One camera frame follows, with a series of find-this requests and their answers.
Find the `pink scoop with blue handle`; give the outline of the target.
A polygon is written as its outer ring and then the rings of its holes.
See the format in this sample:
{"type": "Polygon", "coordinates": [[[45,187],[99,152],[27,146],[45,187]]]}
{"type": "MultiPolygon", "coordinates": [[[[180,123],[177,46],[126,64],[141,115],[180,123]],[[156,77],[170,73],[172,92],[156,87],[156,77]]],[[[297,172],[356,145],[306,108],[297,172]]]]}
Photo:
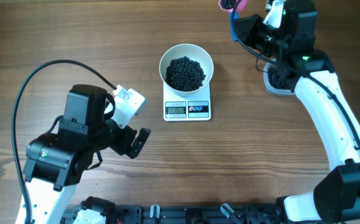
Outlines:
{"type": "Polygon", "coordinates": [[[247,5],[248,3],[248,0],[236,0],[236,3],[237,4],[239,2],[239,5],[237,6],[236,10],[233,9],[230,9],[230,10],[225,10],[223,9],[221,6],[220,6],[220,0],[219,0],[219,7],[223,10],[223,11],[226,11],[230,14],[230,17],[234,16],[234,20],[238,19],[239,18],[239,12],[242,11],[245,6],[247,5]]]}

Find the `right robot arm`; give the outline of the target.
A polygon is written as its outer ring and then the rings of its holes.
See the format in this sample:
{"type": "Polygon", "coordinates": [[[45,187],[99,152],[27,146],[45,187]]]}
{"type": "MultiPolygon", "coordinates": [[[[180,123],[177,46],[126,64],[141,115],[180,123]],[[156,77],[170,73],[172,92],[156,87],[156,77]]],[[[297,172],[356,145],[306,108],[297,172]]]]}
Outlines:
{"type": "Polygon", "coordinates": [[[266,17],[231,17],[239,44],[274,65],[303,103],[323,142],[330,173],[304,194],[280,197],[274,223],[342,223],[360,219],[360,125],[327,54],[315,47],[311,1],[269,1],[266,17]]]}

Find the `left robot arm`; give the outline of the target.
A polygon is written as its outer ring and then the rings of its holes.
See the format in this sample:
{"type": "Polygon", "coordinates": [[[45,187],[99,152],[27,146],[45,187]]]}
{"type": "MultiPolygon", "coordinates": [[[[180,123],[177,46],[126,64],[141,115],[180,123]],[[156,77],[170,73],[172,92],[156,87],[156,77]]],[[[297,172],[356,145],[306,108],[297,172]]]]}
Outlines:
{"type": "Polygon", "coordinates": [[[93,85],[74,85],[67,94],[63,115],[51,129],[31,141],[23,180],[21,207],[16,223],[59,223],[83,172],[95,169],[107,148],[134,159],[151,131],[128,126],[146,98],[134,89],[117,86],[112,93],[93,85]]]}

